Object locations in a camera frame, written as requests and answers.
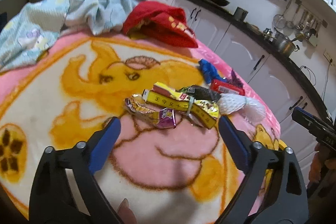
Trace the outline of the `person's left hand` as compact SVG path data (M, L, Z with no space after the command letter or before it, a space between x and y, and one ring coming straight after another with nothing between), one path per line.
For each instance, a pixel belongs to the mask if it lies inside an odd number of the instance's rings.
M122 202L120 203L117 213L123 223L125 224L137 224L136 217L132 210L129 207L129 201L127 198L124 198Z

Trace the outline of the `person's right hand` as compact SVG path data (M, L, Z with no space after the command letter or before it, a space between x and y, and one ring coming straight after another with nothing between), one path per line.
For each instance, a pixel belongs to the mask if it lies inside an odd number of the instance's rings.
M309 171L309 182L318 183L321 179L323 166L326 166L328 169L335 169L335 157L331 157L329 148L320 143L317 143L314 151L315 155Z

